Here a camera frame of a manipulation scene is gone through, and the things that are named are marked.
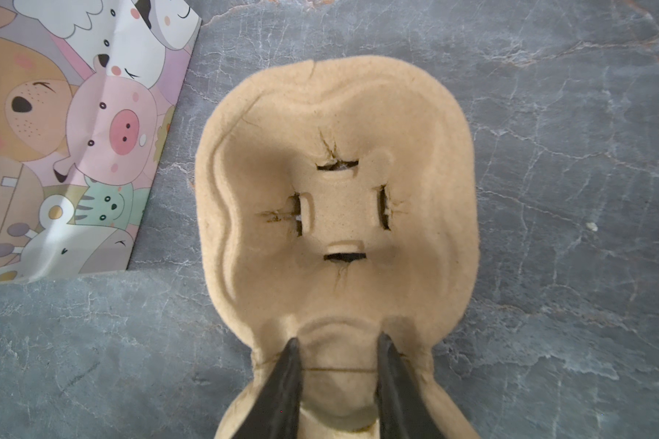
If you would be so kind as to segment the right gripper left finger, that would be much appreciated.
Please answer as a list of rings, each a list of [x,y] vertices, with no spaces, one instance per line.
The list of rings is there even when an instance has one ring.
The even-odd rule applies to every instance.
[[[291,338],[232,438],[296,439],[302,390],[300,345],[297,338]]]

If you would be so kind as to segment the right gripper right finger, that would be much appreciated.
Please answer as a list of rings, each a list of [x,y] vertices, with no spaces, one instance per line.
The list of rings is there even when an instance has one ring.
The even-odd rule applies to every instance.
[[[445,437],[424,403],[395,343],[386,333],[377,342],[376,400],[381,438]]]

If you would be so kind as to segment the brown pulp cup carrier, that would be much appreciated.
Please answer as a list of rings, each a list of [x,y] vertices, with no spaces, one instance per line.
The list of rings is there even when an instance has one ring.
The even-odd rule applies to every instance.
[[[476,437],[434,372],[480,259],[472,135],[438,80],[381,56],[259,71],[205,125],[195,190],[209,295],[253,366],[218,437],[297,338],[297,438],[381,438],[382,333],[444,438]]]

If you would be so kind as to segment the white cartoon paper gift bag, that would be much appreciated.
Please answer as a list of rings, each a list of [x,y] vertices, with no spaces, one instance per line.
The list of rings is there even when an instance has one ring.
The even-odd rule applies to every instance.
[[[200,27],[185,1],[0,1],[0,285],[126,269]]]

